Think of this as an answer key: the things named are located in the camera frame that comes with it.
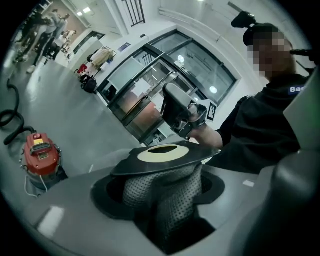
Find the beige oval ring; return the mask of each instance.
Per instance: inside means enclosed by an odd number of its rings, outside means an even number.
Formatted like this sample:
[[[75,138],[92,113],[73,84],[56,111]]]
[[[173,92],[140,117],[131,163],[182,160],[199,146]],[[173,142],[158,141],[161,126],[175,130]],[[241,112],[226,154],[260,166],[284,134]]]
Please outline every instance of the beige oval ring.
[[[166,147],[176,147],[174,150],[167,152],[167,153],[152,153],[149,152],[151,150],[159,149],[159,148],[166,148]],[[184,157],[189,152],[189,148],[185,146],[179,146],[174,144],[165,144],[165,145],[158,145],[148,150],[140,153],[138,155],[138,159],[143,162],[147,163],[164,163],[173,160],[177,160],[179,158]]]

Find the ceiling light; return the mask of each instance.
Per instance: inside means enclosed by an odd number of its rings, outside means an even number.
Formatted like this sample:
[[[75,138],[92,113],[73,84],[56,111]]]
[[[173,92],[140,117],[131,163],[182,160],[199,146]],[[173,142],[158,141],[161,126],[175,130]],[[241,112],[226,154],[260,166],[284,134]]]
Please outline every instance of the ceiling light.
[[[184,62],[185,62],[185,58],[184,58],[183,56],[179,55],[179,56],[178,56],[178,61],[179,61],[180,63],[184,63]]]
[[[86,14],[86,13],[88,13],[88,12],[91,12],[91,10],[90,10],[89,7],[87,7],[87,8],[85,8],[85,9],[83,9],[83,12]]]
[[[210,87],[210,92],[212,92],[213,94],[216,94],[218,92],[217,88],[214,86]]]

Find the man in black shirt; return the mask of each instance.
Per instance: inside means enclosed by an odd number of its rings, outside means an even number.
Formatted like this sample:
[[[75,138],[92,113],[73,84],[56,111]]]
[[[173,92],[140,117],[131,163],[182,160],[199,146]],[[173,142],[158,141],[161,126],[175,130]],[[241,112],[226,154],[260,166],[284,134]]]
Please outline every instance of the man in black shirt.
[[[208,165],[258,174],[299,150],[283,112],[303,90],[307,78],[296,74],[292,45],[276,27],[260,24],[249,37],[243,38],[244,43],[270,83],[256,96],[241,98],[220,129],[204,124],[189,136],[221,149]]]

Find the group of people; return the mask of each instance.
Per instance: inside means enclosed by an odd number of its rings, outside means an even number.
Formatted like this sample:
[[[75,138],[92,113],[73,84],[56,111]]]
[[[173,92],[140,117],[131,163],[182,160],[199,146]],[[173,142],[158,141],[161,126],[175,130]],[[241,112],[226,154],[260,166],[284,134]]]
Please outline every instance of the group of people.
[[[45,17],[36,12],[25,24],[22,37],[17,41],[25,49],[21,50],[16,61],[26,61],[32,50],[37,52],[33,65],[29,67],[27,73],[35,71],[41,56],[55,60],[61,48],[77,33],[75,30],[67,31],[69,17],[70,14],[61,17],[58,10],[54,9]]]

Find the yellow label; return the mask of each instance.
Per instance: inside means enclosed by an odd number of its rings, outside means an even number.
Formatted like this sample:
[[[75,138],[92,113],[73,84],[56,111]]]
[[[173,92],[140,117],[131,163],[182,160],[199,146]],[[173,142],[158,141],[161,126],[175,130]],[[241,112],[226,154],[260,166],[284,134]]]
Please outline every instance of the yellow label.
[[[33,141],[34,145],[37,145],[37,144],[41,144],[41,143],[44,143],[44,140],[42,138],[39,138],[39,139],[35,139]]]

